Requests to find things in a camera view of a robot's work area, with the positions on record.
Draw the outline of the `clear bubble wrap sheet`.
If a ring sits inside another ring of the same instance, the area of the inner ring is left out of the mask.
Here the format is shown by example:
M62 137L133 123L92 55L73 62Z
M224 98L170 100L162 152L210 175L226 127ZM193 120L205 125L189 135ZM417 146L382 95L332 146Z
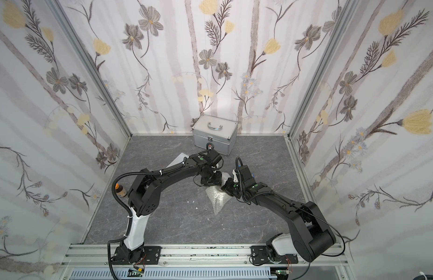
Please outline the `clear bubble wrap sheet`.
M206 189L206 194L212 204L214 214L217 215L221 212L224 205L232 198L229 194L225 193L221 186L210 186Z

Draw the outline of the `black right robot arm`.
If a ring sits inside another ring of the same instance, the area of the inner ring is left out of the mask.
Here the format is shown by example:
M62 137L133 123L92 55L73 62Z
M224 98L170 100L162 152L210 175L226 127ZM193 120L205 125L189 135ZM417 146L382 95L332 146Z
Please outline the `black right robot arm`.
M289 234L271 242L279 255L298 254L312 262L336 244L336 236L319 207L309 201L301 203L273 191L268 185L256 182L249 167L243 165L233 171L233 176L222 182L222 191L242 203L264 207L288 225Z

